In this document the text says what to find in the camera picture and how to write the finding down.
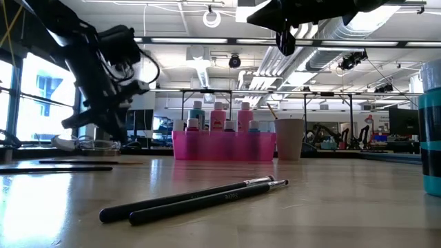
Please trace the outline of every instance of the workbench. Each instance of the workbench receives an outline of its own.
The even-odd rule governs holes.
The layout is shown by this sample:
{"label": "workbench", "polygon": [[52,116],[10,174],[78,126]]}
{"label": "workbench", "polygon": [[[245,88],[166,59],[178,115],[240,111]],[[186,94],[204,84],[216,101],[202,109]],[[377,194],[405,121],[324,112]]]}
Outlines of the workbench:
{"label": "workbench", "polygon": [[[120,156],[111,172],[0,176],[0,247],[440,247],[421,165],[360,159],[208,163]],[[0,167],[36,167],[36,161]],[[99,211],[274,175],[290,186],[140,227]]]}

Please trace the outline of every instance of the metal ferrule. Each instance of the metal ferrule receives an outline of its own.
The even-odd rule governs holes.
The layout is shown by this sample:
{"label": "metal ferrule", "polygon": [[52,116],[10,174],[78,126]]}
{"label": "metal ferrule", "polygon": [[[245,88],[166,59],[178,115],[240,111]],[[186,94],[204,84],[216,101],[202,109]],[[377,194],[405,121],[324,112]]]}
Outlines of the metal ferrule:
{"label": "metal ferrule", "polygon": [[284,187],[286,185],[288,185],[289,181],[288,180],[280,180],[280,181],[275,181],[275,182],[269,182],[269,189],[278,189],[280,187]]}
{"label": "metal ferrule", "polygon": [[255,178],[250,180],[244,180],[243,182],[247,184],[247,186],[255,185],[257,183],[266,183],[274,181],[273,176],[266,176],[264,178]]}

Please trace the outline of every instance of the white bottle cap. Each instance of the white bottle cap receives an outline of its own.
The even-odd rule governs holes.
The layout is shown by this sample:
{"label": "white bottle cap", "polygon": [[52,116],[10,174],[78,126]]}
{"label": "white bottle cap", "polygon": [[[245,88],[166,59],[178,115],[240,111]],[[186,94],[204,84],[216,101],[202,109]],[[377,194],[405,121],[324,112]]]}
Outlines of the white bottle cap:
{"label": "white bottle cap", "polygon": [[215,110],[222,110],[223,109],[223,103],[222,102],[215,102],[214,103],[214,109]]}
{"label": "white bottle cap", "polygon": [[250,129],[259,129],[259,122],[258,121],[249,121],[249,128]]}
{"label": "white bottle cap", "polygon": [[189,127],[195,127],[197,129],[199,129],[199,119],[197,118],[189,118],[187,120],[187,128]]}
{"label": "white bottle cap", "polygon": [[180,119],[174,120],[173,131],[184,131],[184,121]]}
{"label": "white bottle cap", "polygon": [[226,130],[234,130],[234,122],[233,121],[225,121],[224,126]]}
{"label": "white bottle cap", "polygon": [[197,110],[202,109],[202,102],[201,101],[194,101],[193,102],[193,108],[197,109]]}
{"label": "white bottle cap", "polygon": [[240,104],[240,109],[241,110],[249,110],[249,103],[248,102],[242,102]]}

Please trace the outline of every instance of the computer monitor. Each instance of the computer monitor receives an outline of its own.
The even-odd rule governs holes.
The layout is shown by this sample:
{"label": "computer monitor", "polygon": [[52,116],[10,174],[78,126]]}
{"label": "computer monitor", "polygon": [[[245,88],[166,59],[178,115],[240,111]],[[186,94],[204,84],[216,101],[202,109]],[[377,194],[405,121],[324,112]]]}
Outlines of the computer monitor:
{"label": "computer monitor", "polygon": [[125,120],[127,130],[151,130],[153,110],[129,110]]}
{"label": "computer monitor", "polygon": [[401,136],[420,135],[417,110],[389,108],[390,134]]}

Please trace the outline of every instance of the pink plastic container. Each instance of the pink plastic container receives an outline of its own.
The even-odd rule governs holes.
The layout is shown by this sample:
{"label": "pink plastic container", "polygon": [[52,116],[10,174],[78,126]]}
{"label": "pink plastic container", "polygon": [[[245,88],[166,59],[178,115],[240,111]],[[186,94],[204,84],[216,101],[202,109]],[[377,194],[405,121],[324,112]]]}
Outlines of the pink plastic container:
{"label": "pink plastic container", "polygon": [[276,134],[173,131],[176,160],[272,161]]}

